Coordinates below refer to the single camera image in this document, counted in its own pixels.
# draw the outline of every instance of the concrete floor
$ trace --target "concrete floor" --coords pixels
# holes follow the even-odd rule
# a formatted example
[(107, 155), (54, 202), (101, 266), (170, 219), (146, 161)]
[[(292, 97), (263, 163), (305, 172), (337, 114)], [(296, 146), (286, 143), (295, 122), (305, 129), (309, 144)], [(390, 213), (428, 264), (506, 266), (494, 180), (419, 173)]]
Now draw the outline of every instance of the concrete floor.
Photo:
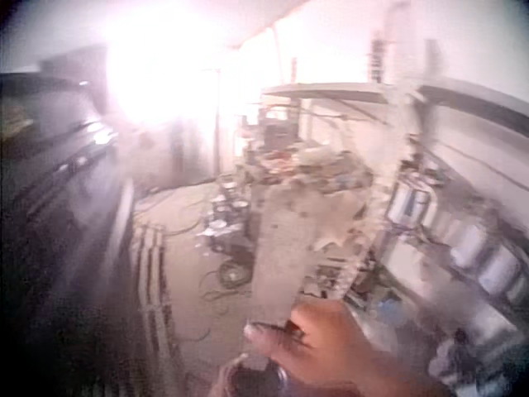
[(249, 303), (250, 285), (212, 301), (201, 298), (210, 291), (226, 292), (213, 271), (227, 258), (197, 236), (202, 223), (170, 236), (202, 220), (216, 191), (215, 184), (166, 190), (136, 205), (135, 226), (165, 227), (168, 233), (164, 268), (174, 320), (171, 339), (179, 345), (188, 395), (205, 395), (218, 367), (241, 352)]

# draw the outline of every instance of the hand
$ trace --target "hand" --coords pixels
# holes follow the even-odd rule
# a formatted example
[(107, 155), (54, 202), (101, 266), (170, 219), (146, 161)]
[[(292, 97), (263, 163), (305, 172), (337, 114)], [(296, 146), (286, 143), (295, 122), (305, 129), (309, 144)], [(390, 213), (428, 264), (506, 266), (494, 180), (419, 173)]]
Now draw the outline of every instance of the hand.
[(306, 300), (293, 309), (291, 321), (303, 332), (301, 339), (262, 324), (247, 325), (245, 336), (307, 385), (367, 397), (450, 395), (444, 386), (403, 371), (399, 362), (375, 351), (340, 301)]

